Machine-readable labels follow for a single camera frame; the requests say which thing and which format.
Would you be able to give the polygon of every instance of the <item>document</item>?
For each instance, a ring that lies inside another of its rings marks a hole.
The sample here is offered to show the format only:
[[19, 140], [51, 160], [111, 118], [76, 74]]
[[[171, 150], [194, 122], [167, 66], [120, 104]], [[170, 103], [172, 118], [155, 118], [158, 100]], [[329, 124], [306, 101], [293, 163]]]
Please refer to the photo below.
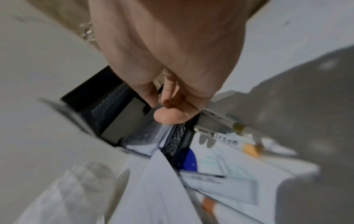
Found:
[[157, 150], [109, 224], [201, 224], [183, 185]]

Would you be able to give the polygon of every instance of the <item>hand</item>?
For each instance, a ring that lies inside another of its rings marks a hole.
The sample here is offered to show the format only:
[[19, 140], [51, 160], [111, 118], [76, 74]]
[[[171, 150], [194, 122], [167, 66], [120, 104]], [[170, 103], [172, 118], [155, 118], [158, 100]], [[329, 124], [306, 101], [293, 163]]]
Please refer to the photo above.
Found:
[[99, 47], [113, 71], [150, 106], [163, 70], [163, 124], [198, 114], [235, 67], [244, 41], [245, 0], [89, 0]]

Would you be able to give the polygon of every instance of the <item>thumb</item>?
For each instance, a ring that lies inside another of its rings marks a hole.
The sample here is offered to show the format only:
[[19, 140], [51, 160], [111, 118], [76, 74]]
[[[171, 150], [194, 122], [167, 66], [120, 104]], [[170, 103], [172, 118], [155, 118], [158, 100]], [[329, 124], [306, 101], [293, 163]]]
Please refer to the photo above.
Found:
[[156, 107], [159, 102], [159, 94], [153, 82], [130, 86], [149, 106]]

